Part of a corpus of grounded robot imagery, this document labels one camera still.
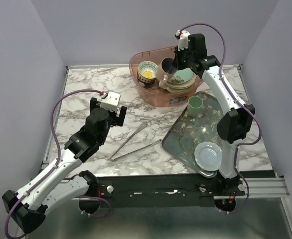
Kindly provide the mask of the green plate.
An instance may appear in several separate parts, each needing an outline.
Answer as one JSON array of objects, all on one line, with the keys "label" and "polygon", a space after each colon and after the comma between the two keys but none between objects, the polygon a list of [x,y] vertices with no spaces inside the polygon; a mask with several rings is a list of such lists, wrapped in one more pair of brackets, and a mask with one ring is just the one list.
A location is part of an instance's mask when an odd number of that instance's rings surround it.
[{"label": "green plate", "polygon": [[168,83],[173,85],[184,84],[185,82],[188,82],[192,78],[193,74],[194,73],[189,68],[178,70],[168,80]]}]

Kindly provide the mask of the iridescent pink mug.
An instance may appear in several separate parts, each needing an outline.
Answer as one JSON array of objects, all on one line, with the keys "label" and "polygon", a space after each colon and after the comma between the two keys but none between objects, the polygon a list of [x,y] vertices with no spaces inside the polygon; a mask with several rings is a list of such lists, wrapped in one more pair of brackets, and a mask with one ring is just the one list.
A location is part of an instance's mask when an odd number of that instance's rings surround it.
[{"label": "iridescent pink mug", "polygon": [[176,67],[173,66],[173,62],[173,58],[166,57],[158,65],[156,70],[156,79],[159,81],[159,84],[165,84],[177,72]]}]

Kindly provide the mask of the cream divided plate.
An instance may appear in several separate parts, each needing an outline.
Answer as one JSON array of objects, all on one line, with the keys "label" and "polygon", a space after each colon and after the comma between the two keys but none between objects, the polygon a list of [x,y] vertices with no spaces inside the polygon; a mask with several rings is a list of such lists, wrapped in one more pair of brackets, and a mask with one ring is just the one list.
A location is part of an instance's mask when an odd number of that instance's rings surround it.
[{"label": "cream divided plate", "polygon": [[158,81],[158,86],[164,90],[167,90],[170,93],[177,93],[177,92],[181,92],[181,91],[189,89],[194,83],[195,83],[195,80],[191,80],[191,81],[185,82],[184,84],[179,84],[179,85],[169,84],[168,82],[163,84],[163,82]]}]

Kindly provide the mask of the yellow blue patterned bowl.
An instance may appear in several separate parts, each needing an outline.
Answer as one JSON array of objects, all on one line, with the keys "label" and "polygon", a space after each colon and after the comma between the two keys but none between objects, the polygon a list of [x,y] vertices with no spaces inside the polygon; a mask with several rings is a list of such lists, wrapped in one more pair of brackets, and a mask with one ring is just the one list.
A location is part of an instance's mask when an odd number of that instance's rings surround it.
[{"label": "yellow blue patterned bowl", "polygon": [[139,64],[137,73],[145,80],[152,81],[156,78],[158,65],[152,61],[143,61]]}]

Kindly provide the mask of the orange patterned bowl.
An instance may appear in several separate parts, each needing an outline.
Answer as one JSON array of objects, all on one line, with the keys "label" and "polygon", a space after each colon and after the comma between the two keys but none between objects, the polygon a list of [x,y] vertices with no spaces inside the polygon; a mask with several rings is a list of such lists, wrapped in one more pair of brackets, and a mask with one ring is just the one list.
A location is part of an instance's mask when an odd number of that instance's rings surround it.
[{"label": "orange patterned bowl", "polygon": [[139,72],[137,72],[137,80],[139,82],[148,83],[148,82],[155,82],[156,78],[148,79],[148,78],[142,76]]}]

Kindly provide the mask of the colourful striped bowl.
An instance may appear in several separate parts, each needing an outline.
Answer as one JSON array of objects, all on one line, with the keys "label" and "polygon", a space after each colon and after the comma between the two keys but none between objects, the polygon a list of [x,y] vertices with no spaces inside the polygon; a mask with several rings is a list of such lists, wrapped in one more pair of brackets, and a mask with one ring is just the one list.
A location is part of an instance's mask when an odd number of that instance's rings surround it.
[{"label": "colourful striped bowl", "polygon": [[155,85],[155,82],[148,82],[148,83],[139,82],[139,83],[144,88],[150,88],[150,87],[153,87]]}]

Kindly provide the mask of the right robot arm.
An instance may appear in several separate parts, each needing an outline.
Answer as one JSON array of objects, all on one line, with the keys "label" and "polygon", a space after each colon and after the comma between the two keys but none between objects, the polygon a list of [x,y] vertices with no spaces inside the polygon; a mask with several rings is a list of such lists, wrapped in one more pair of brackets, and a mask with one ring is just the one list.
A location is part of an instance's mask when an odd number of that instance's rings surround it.
[{"label": "right robot arm", "polygon": [[212,185],[216,191],[227,195],[240,183],[236,168],[237,146],[250,131],[255,108],[252,104],[247,105],[229,85],[219,60],[208,55],[203,34],[189,34],[183,30],[176,38],[179,42],[174,50],[173,66],[178,70],[189,68],[203,79],[222,109],[223,117],[217,124],[222,148],[214,147],[211,142],[200,143],[194,157],[199,168],[212,172]]}]

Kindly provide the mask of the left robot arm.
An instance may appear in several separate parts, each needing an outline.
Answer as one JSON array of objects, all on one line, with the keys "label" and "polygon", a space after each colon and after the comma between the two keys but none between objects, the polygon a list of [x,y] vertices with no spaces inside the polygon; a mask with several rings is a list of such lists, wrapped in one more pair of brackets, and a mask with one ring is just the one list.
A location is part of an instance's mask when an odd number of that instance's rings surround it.
[{"label": "left robot arm", "polygon": [[91,98],[84,126],[69,138],[63,148],[58,148],[56,159],[25,186],[4,193],[2,199],[8,213],[6,232],[9,220],[13,219],[24,234],[29,234],[44,222],[49,211],[59,203],[96,193],[96,178],[90,172],[64,185],[60,183],[99,151],[112,127],[123,126],[127,108],[119,106],[120,98],[120,94],[115,92],[107,93],[101,101]]}]

